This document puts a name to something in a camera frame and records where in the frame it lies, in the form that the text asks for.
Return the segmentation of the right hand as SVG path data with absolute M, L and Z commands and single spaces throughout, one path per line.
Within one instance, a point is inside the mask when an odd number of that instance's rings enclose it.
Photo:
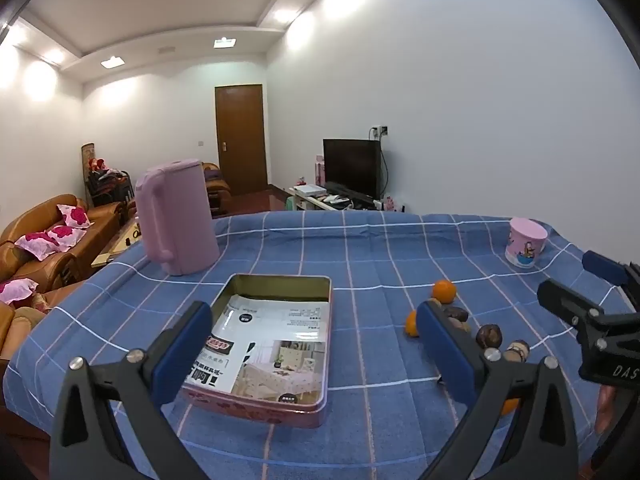
M 601 386 L 598 394 L 597 416 L 594 422 L 596 434 L 605 434 L 617 420 L 617 389 L 612 386 Z

